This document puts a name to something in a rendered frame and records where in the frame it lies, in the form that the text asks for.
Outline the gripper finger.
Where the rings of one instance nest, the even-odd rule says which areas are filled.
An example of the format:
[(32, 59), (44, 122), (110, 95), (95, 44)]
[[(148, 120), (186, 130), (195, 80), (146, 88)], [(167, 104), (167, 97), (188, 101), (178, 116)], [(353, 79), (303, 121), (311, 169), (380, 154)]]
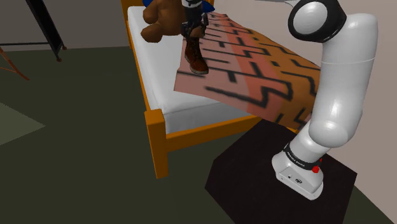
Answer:
[(202, 13), (197, 19), (197, 37), (202, 38), (205, 35), (205, 30), (209, 25), (209, 20), (206, 13)]
[(186, 21), (181, 24), (181, 35), (185, 39), (189, 39), (192, 33), (192, 23)]

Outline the brown teddy bear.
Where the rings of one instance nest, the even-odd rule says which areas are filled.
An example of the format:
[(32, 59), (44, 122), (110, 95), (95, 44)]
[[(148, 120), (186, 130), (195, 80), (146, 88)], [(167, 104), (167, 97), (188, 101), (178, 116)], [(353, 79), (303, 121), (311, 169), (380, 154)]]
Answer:
[[(202, 5), (203, 13), (214, 11), (206, 0), (146, 0), (143, 19), (148, 26), (141, 36), (149, 43), (157, 43), (163, 36), (181, 35), (181, 24), (187, 21), (184, 7), (198, 5)], [(193, 25), (190, 38), (197, 38), (197, 31), (197, 25)]]

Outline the brown leather boot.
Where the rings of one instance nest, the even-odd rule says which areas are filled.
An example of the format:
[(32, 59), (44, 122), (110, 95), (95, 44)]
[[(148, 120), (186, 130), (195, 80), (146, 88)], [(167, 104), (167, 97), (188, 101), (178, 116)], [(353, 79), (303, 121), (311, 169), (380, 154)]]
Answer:
[(188, 38), (186, 40), (185, 59), (190, 69), (195, 74), (207, 74), (209, 68), (200, 51), (199, 38)]

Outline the orange wooden bed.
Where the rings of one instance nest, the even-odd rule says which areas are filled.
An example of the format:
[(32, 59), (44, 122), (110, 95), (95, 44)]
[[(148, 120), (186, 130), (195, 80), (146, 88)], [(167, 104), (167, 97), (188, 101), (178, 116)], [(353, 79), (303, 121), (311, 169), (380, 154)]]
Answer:
[(145, 120), (155, 174), (168, 174), (169, 152), (249, 130), (262, 118), (199, 95), (174, 89), (184, 57), (182, 36), (148, 43), (141, 36), (143, 0), (121, 0), (146, 105)]

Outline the orange patterned blanket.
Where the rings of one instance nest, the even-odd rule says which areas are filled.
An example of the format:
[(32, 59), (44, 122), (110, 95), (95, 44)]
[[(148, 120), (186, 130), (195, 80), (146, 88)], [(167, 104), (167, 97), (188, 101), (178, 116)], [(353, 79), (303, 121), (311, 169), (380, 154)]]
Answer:
[(212, 12), (208, 19), (199, 46), (209, 72), (191, 72), (182, 57), (174, 89), (301, 129), (312, 113), (319, 66), (226, 14)]

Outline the black easel stand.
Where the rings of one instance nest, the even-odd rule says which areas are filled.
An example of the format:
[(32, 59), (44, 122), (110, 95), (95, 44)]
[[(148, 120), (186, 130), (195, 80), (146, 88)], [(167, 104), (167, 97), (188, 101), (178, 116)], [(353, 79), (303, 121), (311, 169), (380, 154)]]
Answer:
[(61, 62), (59, 57), (60, 49), (67, 50), (60, 34), (53, 23), (43, 0), (25, 0), (36, 22), (38, 23), (46, 42), (25, 42), (25, 43), (0, 43), (0, 46), (24, 46), (24, 45), (50, 45), (55, 54), (57, 62)]

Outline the black robot stand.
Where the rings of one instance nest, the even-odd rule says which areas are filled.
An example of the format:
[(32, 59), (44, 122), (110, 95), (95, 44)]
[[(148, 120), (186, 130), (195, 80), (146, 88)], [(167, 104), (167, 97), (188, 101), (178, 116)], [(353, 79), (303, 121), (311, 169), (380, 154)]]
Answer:
[(343, 224), (356, 172), (323, 156), (323, 192), (306, 199), (277, 180), (271, 164), (294, 137), (262, 120), (214, 159), (205, 189), (235, 224)]

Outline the thin brown wooden frame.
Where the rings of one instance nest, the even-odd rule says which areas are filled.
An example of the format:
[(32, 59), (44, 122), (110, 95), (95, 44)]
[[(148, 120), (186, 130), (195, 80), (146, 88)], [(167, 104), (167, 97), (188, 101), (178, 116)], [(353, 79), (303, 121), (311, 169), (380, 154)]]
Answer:
[(9, 56), (7, 56), (7, 54), (5, 53), (5, 51), (0, 47), (0, 55), (4, 58), (5, 61), (7, 61), (7, 63), (9, 63), (9, 65), (11, 66), (11, 69), (7, 69), (5, 67), (3, 67), (4, 70), (7, 71), (11, 71), (13, 73), (17, 73), (18, 75), (20, 75), (23, 79), (25, 80), (29, 80), (28, 77), (24, 76), (18, 69), (17, 67), (14, 65), (14, 63), (12, 63), (11, 59), (9, 58)]

